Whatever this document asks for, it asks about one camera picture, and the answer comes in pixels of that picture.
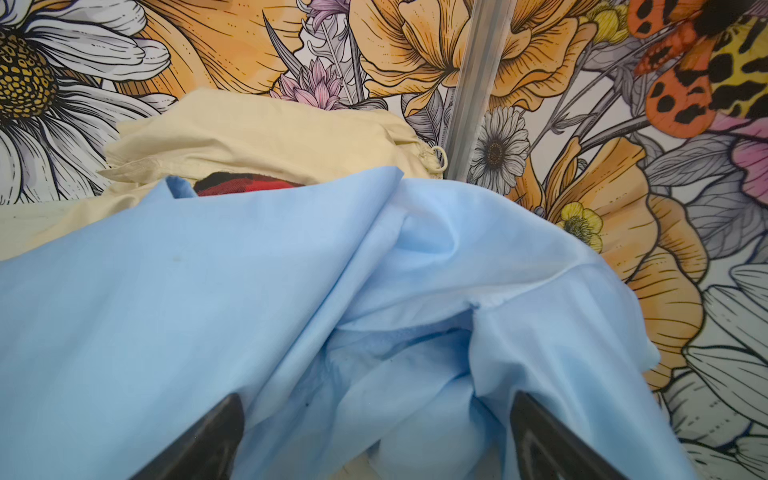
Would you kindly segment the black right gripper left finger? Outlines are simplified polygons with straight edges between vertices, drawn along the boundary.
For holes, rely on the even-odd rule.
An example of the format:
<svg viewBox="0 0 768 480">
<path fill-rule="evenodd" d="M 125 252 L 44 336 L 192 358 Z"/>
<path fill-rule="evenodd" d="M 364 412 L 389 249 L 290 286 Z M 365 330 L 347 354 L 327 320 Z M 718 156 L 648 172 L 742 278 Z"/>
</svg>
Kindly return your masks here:
<svg viewBox="0 0 768 480">
<path fill-rule="evenodd" d="M 230 479 L 244 435 L 241 397 L 224 397 L 131 480 Z"/>
</svg>

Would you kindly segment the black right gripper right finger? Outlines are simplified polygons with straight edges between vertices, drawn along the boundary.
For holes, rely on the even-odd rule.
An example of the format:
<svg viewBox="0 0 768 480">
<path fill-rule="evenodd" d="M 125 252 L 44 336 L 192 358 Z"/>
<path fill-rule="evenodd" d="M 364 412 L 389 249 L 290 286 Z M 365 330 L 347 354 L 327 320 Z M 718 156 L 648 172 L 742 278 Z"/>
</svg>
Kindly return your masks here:
<svg viewBox="0 0 768 480">
<path fill-rule="evenodd" d="M 510 426 L 524 480 L 624 480 L 625 476 L 526 392 L 515 395 Z"/>
</svg>

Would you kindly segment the light blue cloth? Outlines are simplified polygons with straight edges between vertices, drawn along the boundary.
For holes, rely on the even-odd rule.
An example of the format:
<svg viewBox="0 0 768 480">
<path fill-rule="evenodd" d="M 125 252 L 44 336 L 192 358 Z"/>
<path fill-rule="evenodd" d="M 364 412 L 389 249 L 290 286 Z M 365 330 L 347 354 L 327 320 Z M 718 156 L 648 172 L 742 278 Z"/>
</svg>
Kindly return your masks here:
<svg viewBox="0 0 768 480">
<path fill-rule="evenodd" d="M 630 479 L 695 471 L 639 302 L 489 190 L 393 167 L 200 197 L 178 178 L 1 265 L 1 475 L 126 479 L 240 397 L 237 479 L 465 479 L 531 394 Z"/>
</svg>

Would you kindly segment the red black plaid shirt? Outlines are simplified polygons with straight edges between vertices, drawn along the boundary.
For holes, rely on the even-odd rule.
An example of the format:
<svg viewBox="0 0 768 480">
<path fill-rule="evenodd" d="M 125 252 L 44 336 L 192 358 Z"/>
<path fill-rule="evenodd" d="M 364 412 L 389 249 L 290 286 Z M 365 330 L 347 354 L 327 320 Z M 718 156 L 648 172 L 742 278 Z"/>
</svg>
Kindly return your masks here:
<svg viewBox="0 0 768 480">
<path fill-rule="evenodd" d="M 260 174 L 215 172 L 197 181 L 193 189 L 198 196 L 205 197 L 296 187 L 302 184 Z"/>
</svg>

